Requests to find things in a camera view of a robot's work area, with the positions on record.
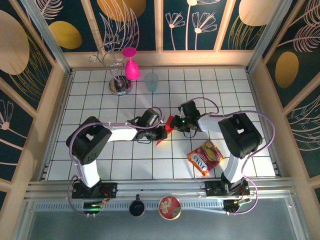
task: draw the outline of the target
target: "red object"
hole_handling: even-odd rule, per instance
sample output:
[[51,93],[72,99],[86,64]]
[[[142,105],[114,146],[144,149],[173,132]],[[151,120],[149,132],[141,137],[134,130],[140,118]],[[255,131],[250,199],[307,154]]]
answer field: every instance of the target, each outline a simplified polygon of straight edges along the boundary
[[[174,119],[175,117],[174,116],[169,116],[168,117],[168,120],[166,121],[166,124],[165,124],[165,130],[167,130],[167,132],[168,132],[168,136],[169,136],[169,134],[171,134],[171,132],[174,130],[173,128],[171,128],[170,127],[170,123],[171,123],[171,121],[172,121],[172,119]],[[158,142],[156,143],[156,146],[159,144],[159,143],[161,143],[162,142],[162,140],[158,140]]]
[[174,196],[165,196],[159,202],[159,214],[166,220],[175,220],[181,214],[181,204]]

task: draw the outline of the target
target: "light blue cup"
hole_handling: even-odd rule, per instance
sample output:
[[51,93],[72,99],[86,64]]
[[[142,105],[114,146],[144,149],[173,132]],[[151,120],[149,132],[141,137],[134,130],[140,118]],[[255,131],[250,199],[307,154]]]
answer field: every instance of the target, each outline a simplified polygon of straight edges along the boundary
[[157,90],[158,87],[158,76],[155,73],[148,73],[144,77],[144,82],[146,89],[148,89],[149,92],[153,93]]

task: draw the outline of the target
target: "red and yellow package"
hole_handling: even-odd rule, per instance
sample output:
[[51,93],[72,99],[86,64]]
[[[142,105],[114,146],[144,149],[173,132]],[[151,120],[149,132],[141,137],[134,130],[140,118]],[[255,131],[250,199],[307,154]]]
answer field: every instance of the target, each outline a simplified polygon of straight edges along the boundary
[[203,176],[206,176],[215,166],[226,158],[222,156],[219,149],[210,140],[207,140],[196,150],[188,153],[188,159]]

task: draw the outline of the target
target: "yellow circle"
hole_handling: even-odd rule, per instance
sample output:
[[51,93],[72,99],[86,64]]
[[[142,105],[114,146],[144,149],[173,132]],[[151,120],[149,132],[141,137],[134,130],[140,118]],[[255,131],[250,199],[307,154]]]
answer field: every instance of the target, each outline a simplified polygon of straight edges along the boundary
[[146,0],[97,0],[100,9],[108,18],[120,22],[124,21],[126,14],[123,2],[128,10],[132,9],[137,18],[140,17],[146,9]]
[[289,87],[299,71],[298,57],[290,51],[281,54],[275,65],[275,81],[283,89]]
[[30,55],[28,36],[20,23],[0,10],[0,69],[17,75],[27,67]]
[[49,26],[58,44],[66,49],[76,49],[82,44],[80,32],[66,21],[55,21]]
[[266,25],[274,13],[279,0],[241,0],[239,16],[249,26]]

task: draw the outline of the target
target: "chips bag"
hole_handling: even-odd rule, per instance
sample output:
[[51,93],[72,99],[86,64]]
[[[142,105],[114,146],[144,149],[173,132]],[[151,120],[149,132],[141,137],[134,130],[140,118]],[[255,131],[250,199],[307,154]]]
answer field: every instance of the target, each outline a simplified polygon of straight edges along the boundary
[[207,140],[204,144],[188,154],[189,161],[206,176],[215,166],[226,158],[222,156],[219,149]]

